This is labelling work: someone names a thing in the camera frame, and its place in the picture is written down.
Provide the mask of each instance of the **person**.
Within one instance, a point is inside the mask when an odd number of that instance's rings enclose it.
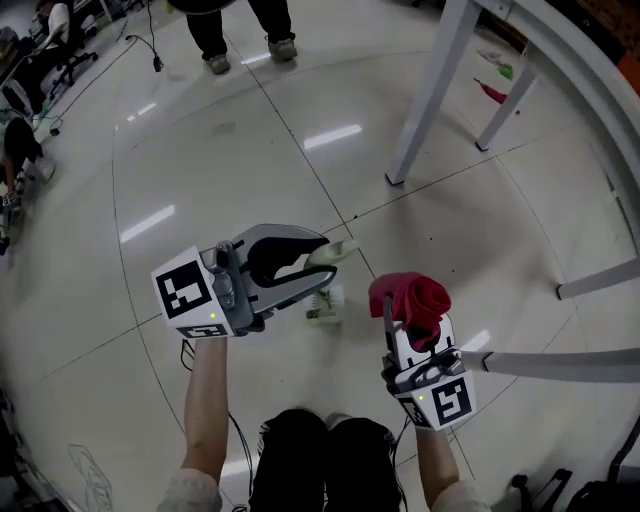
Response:
[[[284,62],[298,55],[291,32],[291,18],[287,0],[249,0],[260,25],[267,33],[269,53],[276,62]],[[198,47],[202,50],[202,59],[214,74],[220,75],[231,68],[227,60],[227,44],[222,34],[222,15],[220,11],[210,14],[187,14],[187,24]]]
[[[158,512],[218,512],[227,454],[227,340],[197,340],[185,404],[187,450]],[[460,474],[442,431],[416,429],[424,496],[433,512],[489,512]],[[323,422],[305,409],[263,424],[252,512],[278,510],[398,512],[401,495],[390,453],[391,432],[369,419],[333,414]]]
[[[49,35],[31,54],[31,62],[25,59],[13,77],[27,93],[34,116],[42,112],[46,96],[40,84],[58,64],[63,62],[69,41],[70,13],[66,3],[60,0],[40,0],[36,6],[40,18],[48,18]]]
[[[30,171],[32,165],[44,182],[51,179],[55,165],[44,157],[42,146],[36,141],[31,126],[19,112],[13,109],[0,110],[0,139],[3,141],[0,146],[0,183],[7,186],[8,195],[21,192],[18,187],[24,180],[24,177],[20,177],[22,171]],[[5,205],[0,211],[6,218],[5,208],[13,209],[15,206]],[[5,254],[11,243],[7,227],[5,223],[5,229],[0,231],[0,256]]]
[[[0,61],[5,61],[18,43],[18,34],[11,27],[0,28]]]

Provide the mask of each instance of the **floor tile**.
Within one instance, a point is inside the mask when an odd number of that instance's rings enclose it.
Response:
[[[549,237],[567,280],[603,270],[622,212],[579,129],[499,157]]]
[[[341,61],[428,51],[440,17],[429,5],[414,9],[395,0],[302,0],[289,2],[289,12],[298,57],[283,64],[268,57],[265,33],[248,3],[236,2],[222,15],[223,30],[261,83]]]
[[[47,194],[37,202],[38,218],[51,216],[96,173],[110,169],[118,82],[116,75],[101,76],[64,114],[60,135],[39,134],[43,151],[57,168]]]
[[[347,237],[344,228],[328,235],[331,240]],[[359,254],[339,264],[334,283],[344,286],[348,312],[342,327],[307,326],[297,304],[270,319],[264,333],[230,340],[229,406],[254,455],[261,423],[298,405],[321,417],[335,411],[368,417],[396,434],[402,428],[405,415],[380,377],[386,346],[381,321],[369,317],[371,279]],[[141,331],[163,389],[181,418],[189,377],[180,364],[181,339],[161,317]],[[398,461],[416,453],[409,434],[400,445]],[[231,473],[223,471],[221,487],[232,500],[246,501],[246,465],[233,428],[227,465]]]
[[[555,296],[560,270],[508,173],[490,160],[348,223],[372,271],[418,271],[452,298],[456,344],[541,352],[575,306]],[[480,375],[478,405],[512,377]]]
[[[85,501],[92,490],[72,456],[86,468],[90,454],[111,486],[113,510],[155,510],[184,455],[137,330],[20,395],[16,410],[38,468],[87,510],[97,508]]]
[[[135,327],[110,169],[27,230],[12,258],[1,328],[19,382],[40,379]]]
[[[496,36],[486,30],[480,30],[471,38],[446,96],[463,112],[478,134],[489,124],[500,105],[482,90],[474,78],[508,94],[522,70],[520,55],[504,41],[496,40]],[[478,50],[500,52],[501,61],[513,66],[514,79],[509,81],[503,77],[494,64],[477,53]],[[512,115],[490,144],[496,154],[555,133],[578,120],[571,102],[545,83],[544,77],[529,91],[518,110],[520,114]]]
[[[122,155],[167,126],[240,91],[257,87],[238,53],[230,48],[231,71],[215,76],[202,60],[184,16],[155,32],[164,67],[153,69],[153,55],[137,43],[114,65],[122,81],[115,113],[115,151]]]
[[[585,350],[573,314],[546,352]],[[594,398],[590,383],[518,378],[456,431],[478,489],[495,510],[517,508],[519,492],[510,489],[514,475],[528,475],[535,494],[559,468],[574,472],[559,502],[567,505],[592,476],[598,443]]]
[[[445,102],[404,184],[391,187],[384,178],[423,61],[424,54],[362,59],[265,86],[345,220],[491,157]]]
[[[460,472],[460,479],[473,480],[471,470],[469,469],[467,461],[462,454],[458,441],[456,439],[452,439],[449,442],[449,446],[451,446],[453,456],[456,459],[458,471]],[[424,491],[420,480],[420,467],[418,464],[418,457],[413,457],[396,468],[398,478],[400,479],[400,483],[402,484],[402,488],[404,489],[404,493],[407,497],[409,512],[427,512],[429,510],[424,499]]]
[[[638,279],[576,297],[576,303],[590,350],[640,348]]]
[[[246,91],[163,131],[116,162],[122,237],[173,208],[161,224],[122,243],[138,321],[160,313],[155,268],[191,245],[201,250],[259,223],[323,232],[335,209],[261,90]]]

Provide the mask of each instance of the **chair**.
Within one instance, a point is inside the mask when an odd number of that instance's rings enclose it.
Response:
[[[85,52],[80,55],[75,54],[78,48],[84,50],[85,33],[80,26],[80,21],[73,12],[73,1],[65,2],[65,4],[67,4],[67,7],[69,8],[69,40],[66,43],[62,40],[58,41],[58,44],[67,51],[65,52],[66,57],[57,66],[57,70],[62,71],[62,73],[53,82],[53,88],[49,93],[49,98],[51,100],[56,97],[56,89],[60,84],[67,83],[69,86],[74,84],[73,72],[80,64],[88,61],[89,59],[92,59],[93,61],[98,60],[98,54],[95,52]]]

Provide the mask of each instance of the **shoe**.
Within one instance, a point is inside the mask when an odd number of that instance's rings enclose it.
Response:
[[[222,73],[226,73],[231,68],[231,64],[227,60],[227,56],[225,54],[216,55],[215,57],[211,57],[207,62],[207,66],[211,68],[214,75],[221,75]]]
[[[298,56],[293,39],[283,39],[277,43],[269,42],[269,53],[276,62],[285,62]]]
[[[47,183],[51,179],[53,173],[56,170],[56,164],[54,164],[48,158],[37,157],[34,165],[45,183]]]

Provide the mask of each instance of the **green object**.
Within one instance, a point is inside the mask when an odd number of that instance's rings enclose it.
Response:
[[[500,64],[498,71],[507,80],[513,80],[513,67],[511,67],[511,64]]]
[[[304,268],[321,265],[335,265],[347,259],[358,250],[355,240],[344,240],[325,244],[313,251],[304,264]],[[314,327],[339,325],[344,311],[344,290],[342,286],[333,286],[317,291],[304,300],[307,323]]]
[[[346,260],[357,250],[358,242],[355,240],[343,240],[342,242],[323,245],[309,254],[304,268],[335,265],[342,260]]]

